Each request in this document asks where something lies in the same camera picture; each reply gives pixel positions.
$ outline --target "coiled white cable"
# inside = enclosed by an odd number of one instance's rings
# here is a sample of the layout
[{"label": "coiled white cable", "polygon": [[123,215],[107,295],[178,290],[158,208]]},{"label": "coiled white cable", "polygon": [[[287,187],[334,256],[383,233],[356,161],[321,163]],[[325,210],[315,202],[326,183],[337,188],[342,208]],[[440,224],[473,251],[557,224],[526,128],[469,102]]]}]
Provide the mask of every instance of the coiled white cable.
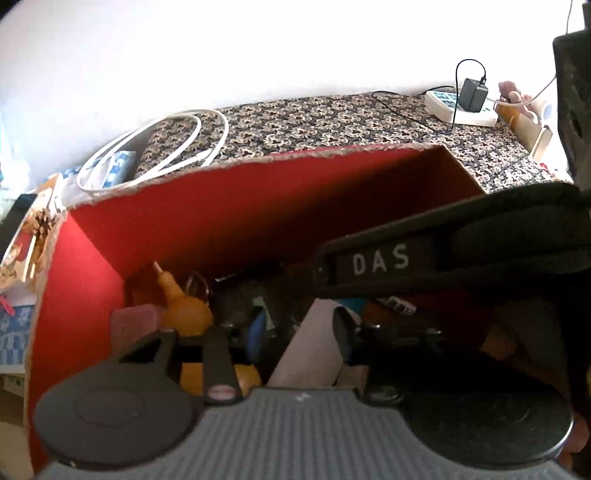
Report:
[{"label": "coiled white cable", "polygon": [[[201,131],[202,122],[201,122],[201,119],[196,115],[197,113],[215,113],[219,118],[222,119],[223,133],[222,133],[222,136],[220,137],[220,140],[217,142],[216,146],[213,149],[208,148],[207,150],[203,150],[203,151],[197,153],[196,155],[194,155],[190,158],[187,158],[186,160],[183,160],[181,162],[175,163],[174,165],[167,167],[167,165],[170,164],[173,160],[175,160],[181,153],[183,153],[199,135],[199,132]],[[93,184],[93,180],[96,177],[96,172],[100,171],[99,167],[102,166],[104,163],[110,161],[111,157],[116,152],[118,152],[119,150],[122,150],[123,147],[125,145],[127,145],[127,143],[129,143],[137,135],[144,132],[148,128],[153,127],[155,124],[157,124],[163,120],[174,119],[174,118],[192,119],[195,121],[196,126],[195,126],[195,130],[193,130],[191,135],[189,135],[188,139],[186,139],[185,142],[183,142],[183,144],[181,146],[179,146],[174,152],[172,152],[168,157],[161,160],[157,165],[155,165],[150,170],[148,170],[146,173],[140,175],[136,179],[126,181],[126,182],[120,183],[118,185],[113,185],[112,187],[105,187],[105,188],[100,188],[100,189],[96,189],[91,186]],[[158,118],[156,120],[153,120],[153,121],[145,124],[143,127],[138,128],[137,130],[130,130],[130,131],[124,133],[123,135],[115,138],[111,142],[107,143],[104,147],[102,147],[99,151],[97,151],[94,155],[92,155],[88,160],[86,160],[86,162],[84,163],[84,165],[80,169],[80,173],[78,174],[78,176],[76,178],[76,184],[78,185],[78,187],[80,189],[84,190],[86,193],[90,193],[92,195],[100,195],[102,193],[107,193],[107,192],[112,192],[115,190],[122,190],[122,189],[126,189],[129,187],[134,187],[134,186],[142,183],[143,181],[152,180],[157,177],[161,177],[163,175],[171,173],[171,172],[178,170],[180,168],[186,167],[187,165],[190,165],[190,164],[195,163],[200,160],[203,160],[201,167],[207,167],[213,161],[213,159],[219,154],[220,150],[224,146],[224,143],[226,142],[226,139],[228,137],[228,133],[229,133],[228,119],[226,118],[226,116],[223,113],[221,113],[217,110],[210,110],[210,109],[187,110],[184,112],[173,113],[172,115],[167,115],[162,118]],[[94,167],[91,167],[91,165],[96,161],[96,159],[101,156],[102,156],[102,158],[99,160],[99,162]],[[83,175],[83,172],[88,171],[88,170],[90,170],[90,174],[88,176]]]}]

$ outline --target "black power adapter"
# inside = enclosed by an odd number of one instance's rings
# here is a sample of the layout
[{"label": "black power adapter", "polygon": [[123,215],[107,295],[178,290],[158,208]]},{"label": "black power adapter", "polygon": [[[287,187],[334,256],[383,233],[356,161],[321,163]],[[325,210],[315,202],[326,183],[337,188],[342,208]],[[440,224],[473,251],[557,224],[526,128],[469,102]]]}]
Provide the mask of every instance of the black power adapter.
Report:
[{"label": "black power adapter", "polygon": [[466,112],[480,112],[488,95],[488,88],[485,83],[486,77],[482,77],[480,82],[466,79],[457,99],[457,104]]}]

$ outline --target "power strip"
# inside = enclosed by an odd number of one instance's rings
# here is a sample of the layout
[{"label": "power strip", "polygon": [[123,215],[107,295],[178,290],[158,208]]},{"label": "power strip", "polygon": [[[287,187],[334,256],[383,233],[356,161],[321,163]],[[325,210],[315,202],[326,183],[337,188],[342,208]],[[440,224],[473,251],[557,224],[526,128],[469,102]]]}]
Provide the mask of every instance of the power strip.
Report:
[{"label": "power strip", "polygon": [[[455,106],[455,93],[431,90],[425,94],[425,108],[427,111],[448,124],[453,122]],[[456,124],[494,127],[497,120],[498,115],[495,112],[495,104],[490,100],[485,100],[480,112],[466,112],[461,106],[457,106]]]}]

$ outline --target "black cable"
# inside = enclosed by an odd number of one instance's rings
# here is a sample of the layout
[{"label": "black cable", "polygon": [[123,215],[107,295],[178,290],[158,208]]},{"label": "black cable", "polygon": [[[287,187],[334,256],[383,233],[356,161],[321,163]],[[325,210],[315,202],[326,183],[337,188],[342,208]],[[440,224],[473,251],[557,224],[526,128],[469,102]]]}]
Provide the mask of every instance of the black cable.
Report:
[{"label": "black cable", "polygon": [[440,85],[439,87],[428,88],[424,92],[419,93],[419,95],[425,95],[425,93],[432,92],[433,90],[437,90],[438,88],[453,88],[453,85]]},{"label": "black cable", "polygon": [[484,67],[484,65],[483,65],[482,63],[480,63],[480,62],[479,62],[478,60],[476,60],[476,59],[463,59],[463,60],[460,60],[460,61],[458,62],[458,64],[456,65],[456,106],[453,108],[453,119],[452,119],[452,126],[451,126],[451,127],[450,127],[450,129],[449,129],[449,133],[451,133],[451,132],[452,132],[452,130],[453,130],[453,127],[455,127],[455,126],[456,126],[457,100],[458,100],[458,98],[460,98],[460,86],[458,85],[458,82],[457,82],[457,71],[458,71],[458,69],[460,68],[460,65],[461,65],[462,63],[464,63],[465,61],[475,61],[476,63],[479,63],[479,64],[480,64],[480,66],[482,67],[482,70],[484,70],[484,75],[483,75],[483,76],[482,76],[482,78],[480,79],[480,83],[481,83],[481,84],[484,84],[484,83],[486,83],[486,68]]},{"label": "black cable", "polygon": [[381,101],[379,98],[377,98],[375,95],[376,93],[385,93],[386,95],[400,95],[400,93],[396,93],[396,92],[389,92],[387,90],[376,90],[375,92],[371,93],[371,98],[373,98],[376,102],[381,103],[382,105],[384,105],[388,110],[390,110],[394,115],[398,115],[401,116],[402,118],[405,118],[406,120],[410,120],[411,122],[416,122],[424,127],[427,127],[429,130],[435,132],[436,134],[440,134],[441,132],[439,130],[435,130],[434,128],[422,124],[421,122],[419,122],[418,120],[415,120],[414,118],[410,118],[409,116],[403,115],[401,113],[398,113],[396,110],[394,110],[392,107],[390,107],[389,105],[387,105],[386,103],[384,103],[383,101]]},{"label": "black cable", "polygon": [[[486,68],[484,67],[484,65],[482,63],[480,63],[478,60],[476,59],[463,59],[461,61],[458,62],[458,64],[456,65],[456,105],[453,109],[453,119],[452,119],[452,125],[451,127],[447,130],[447,131],[440,131],[440,130],[436,130],[428,125],[425,125],[424,123],[419,122],[418,120],[415,120],[414,118],[410,118],[409,116],[403,115],[401,113],[398,113],[396,110],[394,110],[393,108],[391,108],[389,105],[387,105],[386,103],[384,103],[383,101],[381,101],[379,98],[377,98],[375,96],[376,93],[385,93],[386,95],[400,95],[399,93],[396,92],[389,92],[387,90],[376,90],[374,92],[371,93],[371,97],[376,100],[377,102],[381,103],[384,107],[386,107],[388,110],[390,110],[394,115],[398,115],[402,118],[405,118],[406,120],[410,120],[411,122],[416,122],[424,127],[427,127],[429,130],[435,132],[436,134],[441,134],[441,135],[449,135],[450,133],[452,133],[453,127],[456,126],[456,113],[457,113],[457,100],[459,98],[459,92],[460,92],[460,87],[459,87],[459,82],[457,80],[457,71],[460,68],[460,65],[462,63],[464,63],[465,61],[475,61],[476,63],[480,64],[480,66],[482,67],[482,70],[484,70],[484,75],[482,76],[482,78],[480,79],[480,83],[484,84],[486,82]],[[453,86],[451,85],[441,85],[439,87],[433,87],[433,88],[429,88],[429,90],[425,90],[421,95],[430,92],[431,90],[436,90],[438,88],[444,88],[444,87],[450,87],[453,88]]]}]

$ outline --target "pink object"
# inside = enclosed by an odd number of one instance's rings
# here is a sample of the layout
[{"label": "pink object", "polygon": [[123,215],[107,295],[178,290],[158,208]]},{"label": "pink object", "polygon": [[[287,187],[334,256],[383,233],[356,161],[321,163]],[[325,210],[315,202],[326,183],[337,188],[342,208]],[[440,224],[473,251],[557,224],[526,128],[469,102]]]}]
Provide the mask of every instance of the pink object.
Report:
[{"label": "pink object", "polygon": [[164,308],[139,305],[111,313],[111,353],[119,353],[158,329]]},{"label": "pink object", "polygon": [[[519,90],[517,85],[510,80],[499,83],[499,92],[503,98],[509,101],[509,103],[529,102],[532,99],[531,95],[522,95],[521,90]],[[530,105],[520,105],[516,106],[515,108],[517,108],[520,113],[525,115],[534,123],[538,123],[538,116],[535,114],[535,112],[530,110]]]}]

